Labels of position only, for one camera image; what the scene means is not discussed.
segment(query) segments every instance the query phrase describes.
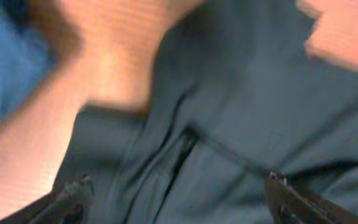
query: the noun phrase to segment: blue fabric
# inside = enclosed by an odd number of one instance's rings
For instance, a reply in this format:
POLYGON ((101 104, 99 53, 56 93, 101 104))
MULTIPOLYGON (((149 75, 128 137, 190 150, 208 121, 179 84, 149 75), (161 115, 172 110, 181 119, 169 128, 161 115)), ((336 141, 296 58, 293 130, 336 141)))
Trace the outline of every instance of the blue fabric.
POLYGON ((26 24, 23 0, 0 0, 0 122, 46 77, 53 64, 42 36, 26 24))

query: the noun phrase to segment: clothing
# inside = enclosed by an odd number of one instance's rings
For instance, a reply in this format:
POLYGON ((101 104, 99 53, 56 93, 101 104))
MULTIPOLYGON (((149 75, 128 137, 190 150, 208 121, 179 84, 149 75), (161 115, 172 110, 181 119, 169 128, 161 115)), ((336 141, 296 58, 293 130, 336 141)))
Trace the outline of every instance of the clothing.
POLYGON ((48 45, 27 24, 23 0, 0 0, 0 122, 7 118, 53 65, 48 45))
POLYGON ((89 174, 90 223, 271 223, 277 170, 358 215, 358 73, 305 54, 312 26, 290 0, 208 1, 163 38, 147 117, 77 116, 55 189, 89 174))

